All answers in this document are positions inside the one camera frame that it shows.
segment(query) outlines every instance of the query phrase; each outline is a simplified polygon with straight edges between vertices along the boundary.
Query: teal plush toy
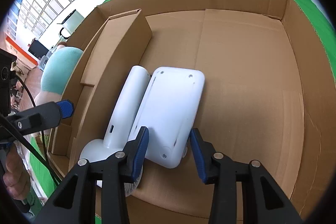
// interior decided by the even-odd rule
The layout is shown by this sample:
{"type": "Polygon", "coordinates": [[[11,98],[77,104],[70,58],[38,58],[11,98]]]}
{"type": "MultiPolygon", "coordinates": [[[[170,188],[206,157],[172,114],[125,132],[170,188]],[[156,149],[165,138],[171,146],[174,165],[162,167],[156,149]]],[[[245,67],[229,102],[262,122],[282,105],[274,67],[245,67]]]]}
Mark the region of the teal plush toy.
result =
{"type": "Polygon", "coordinates": [[[63,47],[49,58],[41,78],[41,91],[62,95],[83,51],[75,47],[63,47]]]}

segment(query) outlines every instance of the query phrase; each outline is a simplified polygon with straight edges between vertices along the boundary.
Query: plush toy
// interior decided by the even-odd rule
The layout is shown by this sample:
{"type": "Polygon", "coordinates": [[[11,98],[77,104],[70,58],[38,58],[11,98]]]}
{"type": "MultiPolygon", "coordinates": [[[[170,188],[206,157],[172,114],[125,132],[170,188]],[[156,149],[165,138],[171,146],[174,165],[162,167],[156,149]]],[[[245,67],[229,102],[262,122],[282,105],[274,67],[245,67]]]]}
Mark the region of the plush toy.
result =
{"type": "MultiPolygon", "coordinates": [[[[41,91],[34,99],[36,105],[58,102],[61,99],[65,86],[82,54],[83,51],[75,47],[60,47],[53,53],[41,77],[41,91]]],[[[50,131],[50,129],[45,130],[44,134],[49,135],[50,131]]]]}

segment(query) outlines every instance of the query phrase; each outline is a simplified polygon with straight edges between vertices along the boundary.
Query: human hand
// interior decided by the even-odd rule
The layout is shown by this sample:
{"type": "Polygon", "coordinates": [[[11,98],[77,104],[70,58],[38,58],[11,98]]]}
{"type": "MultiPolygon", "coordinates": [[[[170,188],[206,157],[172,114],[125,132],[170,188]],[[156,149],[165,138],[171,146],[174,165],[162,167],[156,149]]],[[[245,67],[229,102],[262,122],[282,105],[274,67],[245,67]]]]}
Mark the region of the human hand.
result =
{"type": "Polygon", "coordinates": [[[6,157],[7,171],[3,175],[3,181],[8,193],[14,199],[24,200],[30,190],[30,176],[25,169],[22,159],[17,153],[15,144],[12,144],[6,157]]]}

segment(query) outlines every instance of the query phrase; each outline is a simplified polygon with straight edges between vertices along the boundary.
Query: cardboard box wall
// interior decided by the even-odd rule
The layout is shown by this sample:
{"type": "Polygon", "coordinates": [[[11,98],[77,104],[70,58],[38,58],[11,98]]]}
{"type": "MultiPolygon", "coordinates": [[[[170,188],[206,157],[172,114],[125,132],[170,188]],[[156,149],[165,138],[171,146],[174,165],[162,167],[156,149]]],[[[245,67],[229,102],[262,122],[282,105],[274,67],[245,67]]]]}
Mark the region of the cardboard box wall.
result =
{"type": "MultiPolygon", "coordinates": [[[[116,84],[105,80],[114,87],[109,90],[108,103],[100,101],[92,108],[91,119],[97,119],[100,128],[82,132],[83,110],[95,88],[93,82],[85,83],[84,71],[98,72],[104,67],[97,58],[96,64],[88,60],[91,52],[95,55],[106,19],[138,8],[142,9],[137,11],[142,25],[136,38],[114,42],[120,46],[129,43],[124,47],[127,52],[139,37],[146,38],[141,54],[127,65],[142,65],[150,73],[159,66],[201,70],[206,85],[195,126],[203,138],[234,160],[248,162],[252,156],[261,160],[305,217],[335,167],[336,92],[321,41],[293,0],[112,0],[94,9],[68,40],[68,45],[85,52],[63,94],[77,105],[75,115],[53,130],[49,143],[49,156],[58,171],[65,175],[84,145],[104,136],[130,67],[127,70],[121,63],[125,55],[109,50],[104,60],[118,61],[104,63],[105,70],[116,70],[112,64],[124,70],[116,84]],[[153,32],[150,41],[143,16],[153,32]],[[109,113],[103,118],[100,104],[109,113]],[[74,138],[79,131],[80,144],[74,138]]],[[[109,48],[112,34],[100,39],[103,48],[109,48]]],[[[130,219],[141,223],[138,214],[142,210],[131,206],[137,204],[144,210],[151,208],[153,215],[166,212],[170,220],[185,222],[189,215],[193,216],[190,221],[205,223],[212,189],[198,179],[190,151],[172,170],[145,161],[142,181],[134,193],[137,199],[127,199],[130,219]]]]}

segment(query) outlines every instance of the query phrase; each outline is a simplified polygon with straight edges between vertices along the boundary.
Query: tiled floor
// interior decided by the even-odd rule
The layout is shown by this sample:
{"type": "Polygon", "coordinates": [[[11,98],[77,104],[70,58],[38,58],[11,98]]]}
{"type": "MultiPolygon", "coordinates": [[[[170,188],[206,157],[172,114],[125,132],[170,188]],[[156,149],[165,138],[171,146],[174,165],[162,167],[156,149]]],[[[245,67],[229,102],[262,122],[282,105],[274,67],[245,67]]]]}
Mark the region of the tiled floor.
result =
{"type": "MultiPolygon", "coordinates": [[[[28,87],[31,95],[33,98],[35,98],[41,89],[41,77],[42,77],[43,71],[41,71],[38,67],[33,68],[26,78],[25,84],[28,87]]],[[[23,91],[23,96],[20,101],[19,110],[23,111],[25,109],[33,107],[31,100],[28,96],[28,93],[26,90],[23,91]]]]}

